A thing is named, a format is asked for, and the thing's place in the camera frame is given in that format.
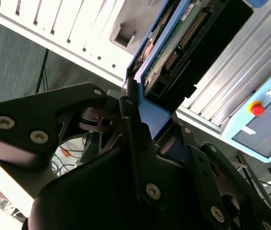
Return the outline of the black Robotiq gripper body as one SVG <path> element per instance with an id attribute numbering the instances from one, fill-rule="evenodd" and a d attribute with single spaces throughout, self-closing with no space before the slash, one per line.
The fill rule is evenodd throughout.
<path id="1" fill-rule="evenodd" d="M 127 155 L 119 149 L 50 182 L 35 199 L 26 230 L 210 230 L 190 174 L 158 158 L 162 211 L 137 199 Z"/>

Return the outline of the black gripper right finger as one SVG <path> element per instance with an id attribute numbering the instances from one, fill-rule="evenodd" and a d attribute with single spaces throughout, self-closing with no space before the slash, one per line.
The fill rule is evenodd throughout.
<path id="1" fill-rule="evenodd" d="M 271 230 L 271 208 L 222 152 L 198 146 L 188 126 L 171 116 L 171 160 L 182 168 L 175 195 L 190 230 Z"/>

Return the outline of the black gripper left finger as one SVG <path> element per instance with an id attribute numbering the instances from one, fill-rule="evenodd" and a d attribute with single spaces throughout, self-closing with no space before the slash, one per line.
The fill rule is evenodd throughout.
<path id="1" fill-rule="evenodd" d="M 128 80 L 126 92 L 116 99 L 83 83 L 1 102 L 0 161 L 40 170 L 60 144 L 94 131 L 102 136 L 99 155 L 87 163 L 121 150 L 128 157 L 137 199 L 163 210 L 156 149 L 141 121 L 138 96 L 136 81 Z"/>

